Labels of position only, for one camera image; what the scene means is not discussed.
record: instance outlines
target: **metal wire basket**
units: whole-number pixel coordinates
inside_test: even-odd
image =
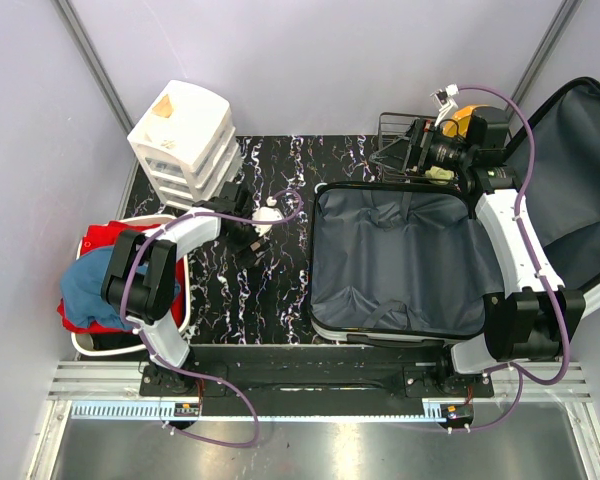
[[[416,115],[412,113],[383,112],[378,118],[378,145],[377,151],[388,147],[392,143],[403,138],[409,129],[409,126],[417,118],[435,120],[436,117],[430,115]],[[378,179],[384,183],[430,183],[431,179],[421,175],[414,175],[409,172],[401,172],[380,162],[370,159],[378,165]],[[453,183],[451,180],[437,180],[436,183]]]

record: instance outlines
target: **blue towel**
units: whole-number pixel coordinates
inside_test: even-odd
[[[120,320],[111,305],[100,298],[102,282],[107,273],[113,246],[101,247],[78,258],[60,280],[60,290],[64,300],[64,313],[67,320],[79,328],[89,328],[93,322],[103,327],[131,330],[131,326]],[[144,274],[147,267],[138,267]],[[180,293],[176,282],[173,298]]]

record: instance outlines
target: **marble surface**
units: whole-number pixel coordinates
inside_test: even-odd
[[[191,271],[190,343],[324,343],[306,311],[308,248],[314,187],[321,182],[374,181],[367,161],[376,137],[294,136],[239,138],[244,157],[236,180],[255,191],[256,204],[285,188],[304,200],[297,220],[274,227],[272,249],[250,270],[239,270],[219,241],[189,256]],[[293,205],[288,205],[289,213]],[[161,211],[160,201],[138,169],[126,217]]]

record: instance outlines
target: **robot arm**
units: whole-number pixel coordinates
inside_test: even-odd
[[[218,197],[190,209],[180,217],[184,220],[176,220],[177,223],[173,223],[168,231],[163,231],[164,227],[145,232],[126,230],[119,236],[101,291],[102,298],[118,310],[138,247],[147,238],[162,231],[142,258],[147,265],[146,274],[136,274],[133,278],[127,312],[135,325],[134,333],[142,333],[150,351],[156,352],[169,365],[181,367],[190,353],[189,344],[180,336],[171,316],[176,262],[223,235],[239,265],[249,267],[257,264],[268,249],[268,243],[262,238],[268,229],[205,216],[205,213],[215,212],[255,220],[282,218],[275,208],[260,207],[254,211],[253,206],[246,187],[226,183]]]
[[[505,112],[495,107],[476,107],[464,138],[442,133],[438,125],[455,107],[451,97],[458,92],[455,85],[435,92],[433,97],[440,112],[435,124],[415,119],[404,137],[374,153],[370,160],[405,175],[422,176],[432,167],[453,171],[459,178],[470,214],[482,223],[491,239],[504,292],[485,297],[484,333],[451,350],[454,370],[469,374],[498,362],[548,358],[560,353],[558,319],[547,290],[555,293],[569,339],[578,326],[585,303],[581,292],[564,288],[551,267],[523,198],[519,219],[539,262],[540,271],[536,272],[538,265],[532,262],[514,213],[521,185],[513,169],[505,165],[509,130]]]

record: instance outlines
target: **white plastic drawer unit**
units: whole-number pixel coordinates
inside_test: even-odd
[[[242,165],[229,102],[172,80],[127,139],[163,204],[188,209],[216,195]]]

